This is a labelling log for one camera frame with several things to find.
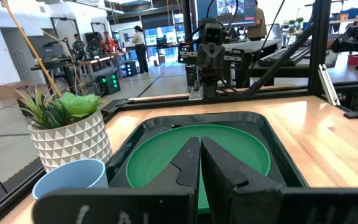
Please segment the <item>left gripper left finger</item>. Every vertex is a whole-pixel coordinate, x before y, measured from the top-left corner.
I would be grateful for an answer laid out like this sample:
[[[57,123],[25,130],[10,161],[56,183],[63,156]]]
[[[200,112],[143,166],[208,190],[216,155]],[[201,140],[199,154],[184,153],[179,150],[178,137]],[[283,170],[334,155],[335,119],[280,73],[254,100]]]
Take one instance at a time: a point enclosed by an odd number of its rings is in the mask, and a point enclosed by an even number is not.
[[[149,191],[197,191],[200,181],[200,140],[155,136],[124,161],[109,183]]]

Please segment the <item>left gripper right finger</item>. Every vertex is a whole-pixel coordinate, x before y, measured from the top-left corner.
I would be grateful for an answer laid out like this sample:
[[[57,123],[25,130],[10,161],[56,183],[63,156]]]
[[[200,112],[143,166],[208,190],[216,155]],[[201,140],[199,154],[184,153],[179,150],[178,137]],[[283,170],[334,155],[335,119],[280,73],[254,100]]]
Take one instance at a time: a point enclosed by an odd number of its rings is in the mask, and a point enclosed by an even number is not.
[[[282,184],[201,138],[201,170],[213,223],[277,223]]]

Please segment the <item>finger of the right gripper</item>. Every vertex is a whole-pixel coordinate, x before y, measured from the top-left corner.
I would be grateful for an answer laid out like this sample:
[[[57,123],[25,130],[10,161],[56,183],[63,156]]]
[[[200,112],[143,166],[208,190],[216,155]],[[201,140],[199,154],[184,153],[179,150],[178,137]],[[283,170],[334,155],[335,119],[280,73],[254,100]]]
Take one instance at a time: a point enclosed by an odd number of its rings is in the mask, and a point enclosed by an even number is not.
[[[210,58],[208,55],[209,46],[206,44],[200,44],[197,51],[196,64],[201,68],[208,68],[210,65]]]
[[[211,67],[220,69],[223,67],[225,56],[225,48],[222,45],[214,45],[211,49]]]

